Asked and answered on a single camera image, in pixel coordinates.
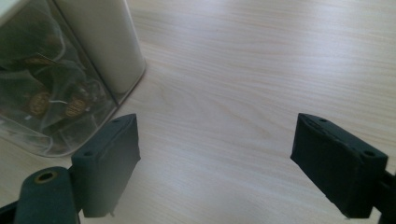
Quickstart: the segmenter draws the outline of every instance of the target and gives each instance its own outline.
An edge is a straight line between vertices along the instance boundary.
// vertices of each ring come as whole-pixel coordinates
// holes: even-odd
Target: plastic container
[[[132,90],[145,62],[125,2],[106,2],[114,2],[124,17],[96,25],[91,20],[89,25],[96,26],[99,35],[118,21],[119,29],[131,31],[124,42],[122,35],[108,35],[102,42],[87,35],[88,27],[79,23],[82,18],[72,13],[81,1],[0,2],[0,137],[40,156],[69,154],[108,120]],[[91,17],[99,13],[103,11],[91,8]],[[111,50],[114,42],[124,46],[123,52]]]

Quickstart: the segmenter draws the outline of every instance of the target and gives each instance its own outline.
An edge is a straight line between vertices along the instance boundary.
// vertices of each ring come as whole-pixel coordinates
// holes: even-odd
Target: screw hole
[[[364,155],[369,156],[369,157],[375,156],[374,152],[372,152],[372,151],[364,151],[363,153],[364,153]]]
[[[45,173],[42,173],[38,176],[35,177],[35,182],[37,184],[45,184],[47,182],[50,182],[52,179],[54,179],[58,174],[54,171],[47,171]]]

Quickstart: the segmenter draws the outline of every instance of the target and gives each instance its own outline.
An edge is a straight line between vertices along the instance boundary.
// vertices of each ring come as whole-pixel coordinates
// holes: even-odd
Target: round hole
[[[54,179],[58,174],[54,171],[47,171],[35,177],[37,184],[45,184]]]
[[[92,156],[93,153],[91,151],[84,152],[84,156]]]
[[[46,181],[50,178],[53,178],[53,173],[46,173],[38,177],[39,181]]]
[[[372,152],[372,151],[364,151],[363,153],[364,153],[364,155],[369,156],[369,157],[375,156],[374,152]]]

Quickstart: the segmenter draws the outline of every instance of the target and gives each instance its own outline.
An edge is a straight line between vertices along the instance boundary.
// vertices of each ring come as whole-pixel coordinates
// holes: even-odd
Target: transparent plastic box
[[[40,156],[69,154],[136,81],[128,91],[110,90],[53,1],[2,1],[0,137]]]

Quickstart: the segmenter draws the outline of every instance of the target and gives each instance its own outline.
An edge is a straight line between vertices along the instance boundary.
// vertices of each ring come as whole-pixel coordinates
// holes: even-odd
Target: light wood surface
[[[82,223],[376,223],[347,220],[290,160],[300,112],[389,155],[396,171],[396,5],[379,1],[131,0],[148,69],[142,161],[115,217]],[[0,204],[69,157],[4,143]]]

